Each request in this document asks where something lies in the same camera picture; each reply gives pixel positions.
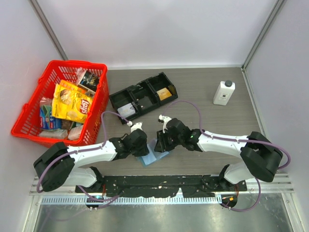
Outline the blue leather card holder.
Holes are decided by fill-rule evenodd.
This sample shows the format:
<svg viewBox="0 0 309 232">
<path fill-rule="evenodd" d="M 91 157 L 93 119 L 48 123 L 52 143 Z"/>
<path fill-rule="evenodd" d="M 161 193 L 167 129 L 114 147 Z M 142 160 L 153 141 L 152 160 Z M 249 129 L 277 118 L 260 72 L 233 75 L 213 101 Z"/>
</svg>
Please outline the blue leather card holder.
<svg viewBox="0 0 309 232">
<path fill-rule="evenodd" d="M 170 152 L 156 152 L 155 151 L 155 145 L 156 145 L 157 139 L 153 139 L 150 143 L 147 144 L 149 153 L 146 156 L 137 157 L 137 160 L 139 160 L 144 167 L 147 167 L 156 161 L 159 161 L 160 159 L 167 156 Z"/>
</svg>

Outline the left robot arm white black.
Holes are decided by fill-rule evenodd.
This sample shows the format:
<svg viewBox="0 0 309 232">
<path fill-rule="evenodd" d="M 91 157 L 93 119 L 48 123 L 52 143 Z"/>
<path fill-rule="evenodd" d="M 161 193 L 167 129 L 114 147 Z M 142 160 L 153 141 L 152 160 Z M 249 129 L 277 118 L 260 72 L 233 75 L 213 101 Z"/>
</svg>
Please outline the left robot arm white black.
<svg viewBox="0 0 309 232">
<path fill-rule="evenodd" d="M 103 187 L 101 174 L 94 167 L 85 169 L 83 166 L 148 153 L 147 135 L 141 129 L 131 131 L 124 138 L 114 137 L 101 144 L 75 147 L 66 146 L 63 142 L 55 143 L 33 163 L 39 178 L 37 192 L 51 192 L 70 185 L 99 192 Z"/>
</svg>

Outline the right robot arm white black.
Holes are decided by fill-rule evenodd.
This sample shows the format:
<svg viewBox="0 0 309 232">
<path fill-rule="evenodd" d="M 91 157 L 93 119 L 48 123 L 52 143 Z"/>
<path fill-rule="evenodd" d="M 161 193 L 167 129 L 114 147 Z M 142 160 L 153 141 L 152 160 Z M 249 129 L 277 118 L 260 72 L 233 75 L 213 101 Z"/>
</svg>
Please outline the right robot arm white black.
<svg viewBox="0 0 309 232">
<path fill-rule="evenodd" d="M 157 132 L 156 152 L 172 151 L 182 146 L 189 151 L 218 152 L 241 159 L 236 164 L 227 164 L 215 177 L 205 182 L 213 190 L 228 191 L 236 184 L 251 178 L 272 182 L 282 160 L 282 152 L 261 133 L 253 131 L 249 136 L 228 136 L 201 129 L 189 129 L 177 118 L 159 116 L 163 124 Z"/>
</svg>

